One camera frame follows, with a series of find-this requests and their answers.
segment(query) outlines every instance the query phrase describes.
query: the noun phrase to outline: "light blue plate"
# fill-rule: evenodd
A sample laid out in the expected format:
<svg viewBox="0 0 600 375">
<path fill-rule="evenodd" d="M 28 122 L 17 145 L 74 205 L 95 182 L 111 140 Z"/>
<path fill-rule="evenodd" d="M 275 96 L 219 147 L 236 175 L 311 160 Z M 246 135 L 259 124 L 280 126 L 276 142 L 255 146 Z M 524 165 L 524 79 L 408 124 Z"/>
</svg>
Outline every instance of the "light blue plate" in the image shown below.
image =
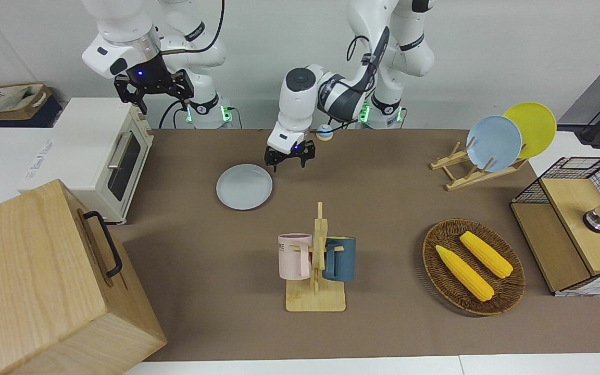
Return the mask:
<svg viewBox="0 0 600 375">
<path fill-rule="evenodd" d="M 506 169 L 515 162 L 522 149 L 522 135 L 514 122 L 503 116 L 489 116 L 471 128 L 467 135 L 467 144 L 472 137 L 476 139 L 467 150 L 471 163 L 479 169 L 485 168 L 491 157 L 495 161 L 484 169 L 496 172 Z"/>
</svg>

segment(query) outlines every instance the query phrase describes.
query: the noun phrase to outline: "oven label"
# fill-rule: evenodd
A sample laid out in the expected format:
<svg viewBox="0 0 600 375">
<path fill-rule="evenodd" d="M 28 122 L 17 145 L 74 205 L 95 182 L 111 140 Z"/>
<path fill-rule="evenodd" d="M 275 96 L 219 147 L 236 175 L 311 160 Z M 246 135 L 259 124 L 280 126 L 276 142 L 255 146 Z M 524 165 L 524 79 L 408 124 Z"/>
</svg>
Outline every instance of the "oven label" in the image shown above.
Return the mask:
<svg viewBox="0 0 600 375">
<path fill-rule="evenodd" d="M 36 154 L 34 162 L 31 164 L 31 167 L 29 167 L 27 174 L 24 175 L 25 180 L 33 180 L 33 178 L 36 177 L 36 174 L 38 173 L 39 169 L 43 165 L 43 162 L 45 161 L 45 157 L 47 157 L 53 145 L 55 145 L 55 142 L 56 140 L 47 140 L 45 142 L 45 145 L 43 146 L 41 151 L 39 151 L 38 154 Z"/>
</svg>

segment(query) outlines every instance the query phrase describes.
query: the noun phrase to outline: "black handle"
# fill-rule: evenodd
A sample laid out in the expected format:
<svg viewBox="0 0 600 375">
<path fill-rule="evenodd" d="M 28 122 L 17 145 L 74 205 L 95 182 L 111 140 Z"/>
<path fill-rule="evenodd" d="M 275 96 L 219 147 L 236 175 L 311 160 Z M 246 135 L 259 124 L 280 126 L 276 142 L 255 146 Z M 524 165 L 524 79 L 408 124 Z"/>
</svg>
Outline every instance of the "black handle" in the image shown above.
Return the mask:
<svg viewBox="0 0 600 375">
<path fill-rule="evenodd" d="M 112 257 L 115 259 L 115 267 L 112 270 L 107 271 L 105 273 L 106 276 L 112 278 L 114 275 L 117 275 L 122 270 L 122 259 L 119 258 L 119 253 L 117 252 L 117 248 L 115 247 L 115 243 L 113 242 L 113 238 L 110 237 L 110 232 L 108 228 L 105 226 L 105 221 L 103 220 L 103 216 L 98 213 L 98 211 L 90 211 L 86 214 L 83 214 L 83 218 L 97 218 L 98 223 L 101 224 L 101 228 L 103 229 L 103 234 L 105 235 L 105 239 L 108 241 L 108 245 L 110 246 L 110 251 L 112 251 Z"/>
</svg>

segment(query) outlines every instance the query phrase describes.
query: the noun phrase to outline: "corn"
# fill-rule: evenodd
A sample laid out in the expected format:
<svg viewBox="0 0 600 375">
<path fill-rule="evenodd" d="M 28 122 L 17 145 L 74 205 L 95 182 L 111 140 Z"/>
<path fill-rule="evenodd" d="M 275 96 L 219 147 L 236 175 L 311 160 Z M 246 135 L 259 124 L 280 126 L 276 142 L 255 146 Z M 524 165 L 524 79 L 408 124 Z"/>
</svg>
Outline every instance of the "corn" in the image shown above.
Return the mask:
<svg viewBox="0 0 600 375">
<path fill-rule="evenodd" d="M 467 231 L 460 236 L 460 241 L 498 278 L 503 279 L 510 276 L 513 266 L 477 235 Z"/>
<path fill-rule="evenodd" d="M 469 264 L 466 264 L 459 255 L 440 245 L 436 245 L 436 252 L 441 257 L 443 264 L 448 267 L 462 285 L 467 287 L 474 297 L 478 298 L 481 302 L 492 299 L 495 295 L 495 290 Z"/>
</svg>

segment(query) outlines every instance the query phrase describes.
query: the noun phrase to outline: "pink mug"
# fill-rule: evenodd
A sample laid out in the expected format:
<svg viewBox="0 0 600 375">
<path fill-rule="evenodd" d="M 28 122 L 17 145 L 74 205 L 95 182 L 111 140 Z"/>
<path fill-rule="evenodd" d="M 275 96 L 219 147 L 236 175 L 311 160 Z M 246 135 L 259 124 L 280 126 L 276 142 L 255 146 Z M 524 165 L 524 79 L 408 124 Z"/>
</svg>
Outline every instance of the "pink mug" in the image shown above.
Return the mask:
<svg viewBox="0 0 600 375">
<path fill-rule="evenodd" d="M 279 277 L 284 280 L 308 279 L 311 273 L 309 247 L 312 238 L 306 233 L 287 233 L 277 237 L 279 242 Z M 300 247 L 292 249 L 291 245 Z"/>
</svg>

